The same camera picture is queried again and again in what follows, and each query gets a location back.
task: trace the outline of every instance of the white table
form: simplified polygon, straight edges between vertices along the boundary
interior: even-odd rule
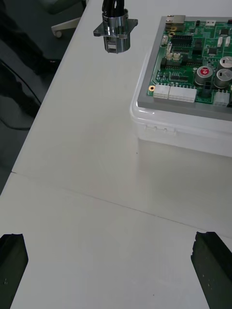
[[[90,1],[14,172],[232,237],[232,159],[138,141],[129,106],[162,15],[226,16],[231,1],[126,0],[131,48],[107,54]]]
[[[11,174],[0,235],[23,233],[29,255],[12,309],[208,309],[196,231]]]

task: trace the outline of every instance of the electrolytic capacitor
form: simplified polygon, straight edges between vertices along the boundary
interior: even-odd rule
[[[226,56],[220,59],[217,69],[229,69],[232,70],[232,57]]]
[[[213,70],[209,66],[199,67],[195,73],[195,83],[197,85],[204,85],[205,82],[211,81]]]
[[[214,86],[218,89],[224,89],[229,86],[232,80],[232,71],[229,69],[221,69],[217,71],[214,78]]]

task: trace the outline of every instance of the gray plastic frame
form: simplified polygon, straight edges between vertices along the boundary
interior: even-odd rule
[[[147,95],[151,76],[154,70],[161,40],[163,37],[163,32],[165,29],[166,18],[166,16],[163,16],[159,24],[156,39],[151,51],[151,56],[146,68],[144,80],[137,100],[138,106],[159,111],[177,112],[181,114],[232,121],[232,108],[217,107],[203,103],[189,103],[161,98],[153,98]],[[185,21],[216,20],[217,22],[227,22],[229,19],[232,19],[232,17],[186,17]]]

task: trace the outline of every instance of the white plastic box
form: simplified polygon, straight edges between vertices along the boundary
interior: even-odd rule
[[[138,107],[147,54],[130,106],[134,132],[142,140],[232,157],[232,122]]]

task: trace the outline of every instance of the chair leg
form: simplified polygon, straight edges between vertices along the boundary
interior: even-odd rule
[[[60,38],[62,36],[61,30],[76,28],[80,20],[81,17],[66,21],[65,23],[62,24],[52,26],[51,27],[52,33],[54,34],[55,37]]]

